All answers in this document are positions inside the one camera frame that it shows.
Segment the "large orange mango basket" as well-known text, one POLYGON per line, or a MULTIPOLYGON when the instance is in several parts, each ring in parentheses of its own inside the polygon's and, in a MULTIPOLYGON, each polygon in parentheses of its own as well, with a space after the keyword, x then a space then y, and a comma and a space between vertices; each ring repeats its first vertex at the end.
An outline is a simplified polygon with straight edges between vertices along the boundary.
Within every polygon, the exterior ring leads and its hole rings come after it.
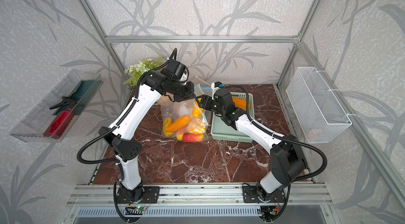
POLYGON ((233 97, 233 102, 236 108, 240 108, 246 111, 246 105, 248 105, 248 109, 251 108, 251 104, 247 103, 245 99, 233 97))

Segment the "orange yellow mango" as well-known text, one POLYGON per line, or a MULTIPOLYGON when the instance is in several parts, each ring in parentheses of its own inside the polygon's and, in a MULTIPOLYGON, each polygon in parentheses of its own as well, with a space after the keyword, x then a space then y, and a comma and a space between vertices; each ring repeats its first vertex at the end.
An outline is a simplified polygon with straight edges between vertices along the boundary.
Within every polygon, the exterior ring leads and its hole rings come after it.
POLYGON ((192 134, 204 134, 206 132, 206 127, 189 126, 187 132, 192 134))

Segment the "red yellow mango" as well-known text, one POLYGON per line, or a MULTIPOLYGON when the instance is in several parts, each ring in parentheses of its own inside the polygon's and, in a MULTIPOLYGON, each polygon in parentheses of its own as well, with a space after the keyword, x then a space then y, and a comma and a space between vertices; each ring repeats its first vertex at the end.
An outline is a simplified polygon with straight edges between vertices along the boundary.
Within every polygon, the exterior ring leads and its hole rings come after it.
POLYGON ((183 142, 200 142, 204 139, 204 134, 188 133, 183 136, 183 142))

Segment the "clear zip-top bag pink zipper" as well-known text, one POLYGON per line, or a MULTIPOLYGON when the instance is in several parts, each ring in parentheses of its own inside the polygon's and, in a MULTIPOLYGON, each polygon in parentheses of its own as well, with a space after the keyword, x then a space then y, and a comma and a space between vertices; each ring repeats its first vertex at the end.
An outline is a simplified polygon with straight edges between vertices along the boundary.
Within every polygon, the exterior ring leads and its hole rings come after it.
POLYGON ((196 85, 200 85, 202 90, 211 89, 211 84, 197 75, 192 78, 192 82, 196 85))

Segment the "clear zip-top bag blue zipper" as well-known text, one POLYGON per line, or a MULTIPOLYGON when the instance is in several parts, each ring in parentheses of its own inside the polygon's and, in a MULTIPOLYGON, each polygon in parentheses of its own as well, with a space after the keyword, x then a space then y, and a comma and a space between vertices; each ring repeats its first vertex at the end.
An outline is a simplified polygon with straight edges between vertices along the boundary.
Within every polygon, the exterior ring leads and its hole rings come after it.
POLYGON ((198 103, 201 98, 184 101, 179 107, 179 118, 175 121, 178 129, 176 139, 183 142, 200 142, 207 138, 208 118, 198 103))

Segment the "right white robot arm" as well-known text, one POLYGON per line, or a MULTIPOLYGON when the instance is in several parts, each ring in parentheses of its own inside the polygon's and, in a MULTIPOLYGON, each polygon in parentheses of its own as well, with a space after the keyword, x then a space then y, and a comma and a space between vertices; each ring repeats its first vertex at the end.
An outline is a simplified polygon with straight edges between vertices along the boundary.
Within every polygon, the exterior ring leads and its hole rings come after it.
POLYGON ((264 203, 271 200, 276 190, 283 190, 296 181, 315 177, 328 165, 326 155, 319 148, 298 141, 292 134, 287 136, 279 134, 253 119, 249 109, 250 96, 242 86, 225 87, 222 83, 215 82, 213 94, 198 96, 196 102, 200 108, 220 116, 227 126, 246 134, 269 153, 272 170, 256 184, 257 196, 264 203), (230 88, 238 88, 245 92, 245 109, 236 107, 230 88), (307 175, 301 175, 306 169, 304 148, 315 151, 322 159, 320 168, 307 175))

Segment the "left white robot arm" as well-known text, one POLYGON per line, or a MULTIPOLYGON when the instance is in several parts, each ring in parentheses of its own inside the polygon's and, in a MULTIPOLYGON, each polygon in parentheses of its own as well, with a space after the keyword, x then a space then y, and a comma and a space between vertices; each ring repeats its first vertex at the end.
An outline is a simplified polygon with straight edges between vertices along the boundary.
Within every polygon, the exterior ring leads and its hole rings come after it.
POLYGON ((188 77, 189 70, 177 60, 177 49, 174 49, 162 66, 141 75, 129 104, 109 127, 101 128, 99 136, 78 151, 78 162, 87 165, 114 162, 121 172, 121 178, 116 186, 129 201, 141 200, 144 191, 139 174, 138 155, 142 145, 132 138, 147 112, 161 97, 168 97, 171 102, 182 102, 196 97, 194 84, 188 81, 188 77), (114 150, 115 157, 100 160, 84 159, 82 156, 84 151, 101 139, 114 150))

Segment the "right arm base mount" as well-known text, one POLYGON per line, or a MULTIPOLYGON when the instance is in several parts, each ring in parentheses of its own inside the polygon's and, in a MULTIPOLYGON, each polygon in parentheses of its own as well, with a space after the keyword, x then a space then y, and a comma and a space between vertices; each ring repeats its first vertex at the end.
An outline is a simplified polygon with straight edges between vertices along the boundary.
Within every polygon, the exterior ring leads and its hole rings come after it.
POLYGON ((276 189, 274 192, 266 192, 259 184, 242 184, 242 195, 244 203, 284 203, 286 193, 282 189, 276 189))

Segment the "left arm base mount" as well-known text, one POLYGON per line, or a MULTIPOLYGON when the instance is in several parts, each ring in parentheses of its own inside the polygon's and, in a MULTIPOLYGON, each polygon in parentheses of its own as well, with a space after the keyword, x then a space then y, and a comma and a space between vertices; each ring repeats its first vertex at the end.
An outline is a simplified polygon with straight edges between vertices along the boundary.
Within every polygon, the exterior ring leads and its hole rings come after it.
POLYGON ((119 186, 117 192, 118 204, 141 203, 156 204, 160 193, 158 186, 143 186, 140 184, 134 190, 129 190, 123 185, 119 186))

